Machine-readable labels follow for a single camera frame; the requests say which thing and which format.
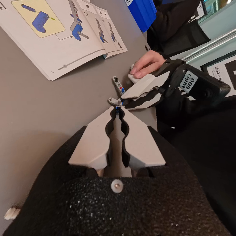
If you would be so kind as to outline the blue storage bin with tag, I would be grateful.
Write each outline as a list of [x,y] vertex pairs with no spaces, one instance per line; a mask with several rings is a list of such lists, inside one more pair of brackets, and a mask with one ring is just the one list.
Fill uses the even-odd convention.
[[145,33],[156,19],[153,0],[124,0],[140,30]]

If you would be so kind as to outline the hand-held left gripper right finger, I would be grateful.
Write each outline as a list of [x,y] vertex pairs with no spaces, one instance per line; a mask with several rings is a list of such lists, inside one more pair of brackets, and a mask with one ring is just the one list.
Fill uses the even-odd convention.
[[151,126],[133,115],[124,107],[119,108],[122,140],[122,162],[127,168],[139,170],[146,167],[164,166],[166,161],[154,140],[158,134]]

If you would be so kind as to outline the small grey lego connector assembly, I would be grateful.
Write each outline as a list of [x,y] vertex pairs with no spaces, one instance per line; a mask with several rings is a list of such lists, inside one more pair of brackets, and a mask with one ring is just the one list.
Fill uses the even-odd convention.
[[108,103],[111,105],[111,106],[114,106],[116,108],[116,112],[119,111],[119,107],[121,107],[123,105],[123,101],[122,99],[114,99],[114,98],[109,98],[108,99]]

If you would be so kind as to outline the grey lego beam blue bracket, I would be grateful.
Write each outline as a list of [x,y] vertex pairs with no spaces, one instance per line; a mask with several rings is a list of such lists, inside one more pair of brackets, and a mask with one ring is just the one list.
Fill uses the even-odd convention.
[[121,85],[120,81],[118,80],[118,78],[116,76],[113,76],[112,78],[113,84],[115,86],[115,89],[117,90],[117,92],[119,93],[120,96],[123,96],[123,94],[125,94],[125,89],[124,87]]

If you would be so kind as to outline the white scrap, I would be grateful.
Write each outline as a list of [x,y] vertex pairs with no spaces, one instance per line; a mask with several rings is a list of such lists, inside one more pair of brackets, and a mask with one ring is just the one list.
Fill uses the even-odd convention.
[[15,219],[18,216],[20,210],[21,210],[20,208],[16,208],[16,207],[12,207],[12,208],[8,209],[4,215],[4,219],[6,219],[6,220]]

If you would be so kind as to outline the framed paper sign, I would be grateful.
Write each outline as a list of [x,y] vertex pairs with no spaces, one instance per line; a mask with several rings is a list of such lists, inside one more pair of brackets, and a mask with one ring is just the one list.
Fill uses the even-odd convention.
[[231,90],[227,97],[236,95],[236,51],[210,61],[200,68],[203,72],[230,86]]

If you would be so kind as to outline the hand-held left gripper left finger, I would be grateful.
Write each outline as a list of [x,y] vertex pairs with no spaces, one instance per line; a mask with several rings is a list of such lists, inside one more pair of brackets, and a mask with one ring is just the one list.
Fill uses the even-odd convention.
[[112,147],[110,134],[114,130],[116,107],[111,106],[85,128],[68,163],[103,170],[110,165]]

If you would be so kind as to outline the person's right forearm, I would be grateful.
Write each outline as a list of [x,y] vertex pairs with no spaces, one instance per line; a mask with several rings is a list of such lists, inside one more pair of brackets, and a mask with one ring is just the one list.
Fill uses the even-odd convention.
[[147,30],[147,42],[151,50],[162,50],[162,44],[188,23],[201,1],[184,0],[168,4],[163,2],[163,0],[154,1],[157,10],[156,19]]

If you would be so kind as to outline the black office chair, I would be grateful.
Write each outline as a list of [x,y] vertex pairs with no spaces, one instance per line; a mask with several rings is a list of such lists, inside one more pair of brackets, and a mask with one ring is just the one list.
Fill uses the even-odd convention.
[[210,40],[198,21],[193,20],[183,25],[176,34],[162,44],[163,53],[172,57],[208,43]]

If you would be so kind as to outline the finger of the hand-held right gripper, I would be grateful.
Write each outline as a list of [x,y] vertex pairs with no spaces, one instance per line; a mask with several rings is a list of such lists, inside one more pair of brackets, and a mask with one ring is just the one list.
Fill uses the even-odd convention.
[[165,72],[162,75],[155,77],[155,75],[147,74],[143,78],[139,79],[132,87],[130,87],[121,98],[133,99],[138,98],[142,94],[151,91],[155,87],[161,87],[168,79],[170,71]]
[[161,93],[158,90],[151,90],[147,94],[143,94],[137,99],[124,100],[123,106],[127,110],[138,110],[154,107],[163,100]]

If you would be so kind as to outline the person's right hand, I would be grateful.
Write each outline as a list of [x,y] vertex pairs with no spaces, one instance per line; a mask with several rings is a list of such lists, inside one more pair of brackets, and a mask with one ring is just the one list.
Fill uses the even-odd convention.
[[138,61],[134,63],[130,74],[136,79],[141,79],[161,68],[166,59],[153,50],[146,52]]

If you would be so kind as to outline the aluminium rail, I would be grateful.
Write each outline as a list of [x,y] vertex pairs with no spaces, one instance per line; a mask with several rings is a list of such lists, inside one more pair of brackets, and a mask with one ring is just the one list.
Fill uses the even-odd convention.
[[181,59],[183,61],[186,61],[187,63],[190,63],[202,56],[205,56],[208,53],[215,51],[216,49],[220,48],[221,46],[226,45],[227,43],[231,42],[235,38],[236,38],[236,29],[233,29],[233,30],[217,37],[216,39],[211,40],[210,42],[198,47],[197,49],[189,52],[186,55],[184,55],[183,53],[180,53],[178,55],[170,57],[170,59],[172,59],[172,60]]

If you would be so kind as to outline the lego instruction booklet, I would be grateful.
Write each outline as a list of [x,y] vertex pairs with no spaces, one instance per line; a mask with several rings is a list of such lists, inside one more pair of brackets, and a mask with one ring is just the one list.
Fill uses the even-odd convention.
[[0,26],[49,81],[127,51],[107,10],[90,0],[1,0]]

